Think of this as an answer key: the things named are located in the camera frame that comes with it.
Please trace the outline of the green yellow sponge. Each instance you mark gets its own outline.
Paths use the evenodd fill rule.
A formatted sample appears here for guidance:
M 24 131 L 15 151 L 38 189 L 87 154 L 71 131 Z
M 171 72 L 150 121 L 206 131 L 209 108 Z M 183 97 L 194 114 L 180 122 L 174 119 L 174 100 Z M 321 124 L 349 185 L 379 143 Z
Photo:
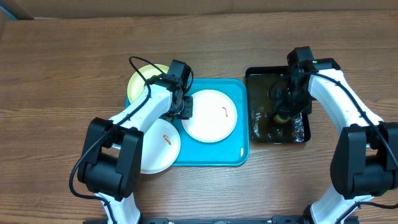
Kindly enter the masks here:
M 284 123 L 287 123 L 290 121 L 290 116 L 281 116 L 281 115 L 277 114 L 274 116 L 273 120 L 276 123 L 284 124 Z

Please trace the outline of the white plate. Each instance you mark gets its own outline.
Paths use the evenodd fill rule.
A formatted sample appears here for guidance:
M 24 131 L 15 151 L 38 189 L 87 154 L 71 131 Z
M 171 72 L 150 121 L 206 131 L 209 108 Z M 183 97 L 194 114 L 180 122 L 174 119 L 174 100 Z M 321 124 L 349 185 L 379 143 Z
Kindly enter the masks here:
M 180 135 L 168 121 L 157 119 L 144 135 L 141 174 L 156 174 L 168 169 L 181 148 Z
M 214 143 L 233 132 L 238 111 L 230 97 L 218 90 L 200 90 L 192 98 L 192 117 L 182 121 L 189 136 L 200 142 Z

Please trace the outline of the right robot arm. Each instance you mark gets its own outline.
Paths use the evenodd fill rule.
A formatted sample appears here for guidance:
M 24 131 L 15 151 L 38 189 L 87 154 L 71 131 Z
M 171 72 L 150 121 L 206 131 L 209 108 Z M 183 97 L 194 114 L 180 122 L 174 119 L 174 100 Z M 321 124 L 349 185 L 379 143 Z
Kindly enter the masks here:
M 363 205 L 396 209 L 373 198 L 397 188 L 397 123 L 383 121 L 360 100 L 334 59 L 315 59 L 310 47 L 297 47 L 287 62 L 280 78 L 286 87 L 268 91 L 273 119 L 284 123 L 309 114 L 317 100 L 340 135 L 330 164 L 331 186 L 298 222 L 357 223 L 350 215 Z

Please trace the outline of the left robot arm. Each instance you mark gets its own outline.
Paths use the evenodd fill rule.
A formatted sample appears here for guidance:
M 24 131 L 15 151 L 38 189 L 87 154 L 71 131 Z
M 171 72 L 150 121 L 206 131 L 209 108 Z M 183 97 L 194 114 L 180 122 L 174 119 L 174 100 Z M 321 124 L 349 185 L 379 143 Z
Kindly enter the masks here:
M 107 218 L 104 223 L 143 223 L 134 201 L 141 172 L 144 135 L 159 119 L 192 117 L 193 70 L 173 60 L 166 72 L 143 79 L 144 91 L 125 110 L 110 119 L 95 118 L 88 126 L 81 157 L 74 165 L 70 192 L 99 200 Z

